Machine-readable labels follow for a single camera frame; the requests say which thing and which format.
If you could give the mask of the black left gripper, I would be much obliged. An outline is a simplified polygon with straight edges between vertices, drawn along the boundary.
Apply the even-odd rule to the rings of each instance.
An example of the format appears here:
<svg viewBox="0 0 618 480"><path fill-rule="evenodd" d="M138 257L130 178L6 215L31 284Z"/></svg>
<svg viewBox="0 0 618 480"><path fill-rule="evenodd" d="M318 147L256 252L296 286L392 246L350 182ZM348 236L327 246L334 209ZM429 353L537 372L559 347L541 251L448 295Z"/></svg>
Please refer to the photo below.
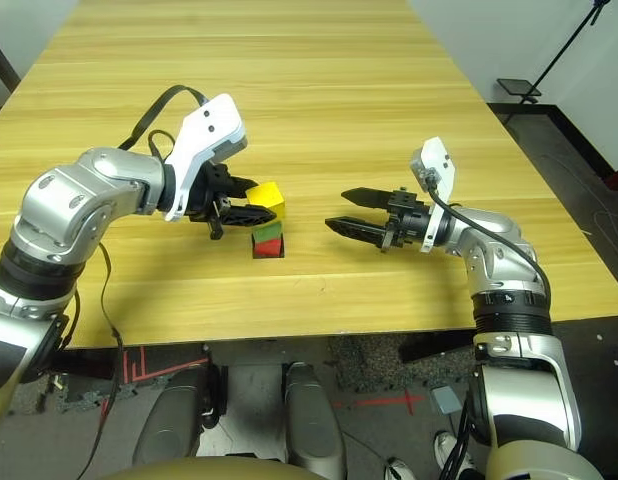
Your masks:
<svg viewBox="0 0 618 480"><path fill-rule="evenodd" d="M225 164L205 162L189 192L188 219L206 223L211 240L223 236L222 225L254 227L271 222L277 218L274 211L259 205L231 206L229 201L257 186L252 179L231 176Z"/></svg>

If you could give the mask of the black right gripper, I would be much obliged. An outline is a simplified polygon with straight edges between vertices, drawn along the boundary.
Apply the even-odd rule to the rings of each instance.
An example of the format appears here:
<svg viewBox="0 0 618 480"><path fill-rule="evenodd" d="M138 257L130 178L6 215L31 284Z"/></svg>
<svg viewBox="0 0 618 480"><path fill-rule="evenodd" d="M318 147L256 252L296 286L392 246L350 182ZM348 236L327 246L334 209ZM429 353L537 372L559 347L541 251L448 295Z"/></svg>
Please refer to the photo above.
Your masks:
<svg viewBox="0 0 618 480"><path fill-rule="evenodd" d="M386 210L389 219L383 227L348 216L327 218L326 226L335 233L374 245L383 252L390 247L402 248L405 243L422 243L427 239L429 207L415 193L405 189L389 192L357 187L343 191L341 196L357 206Z"/></svg>

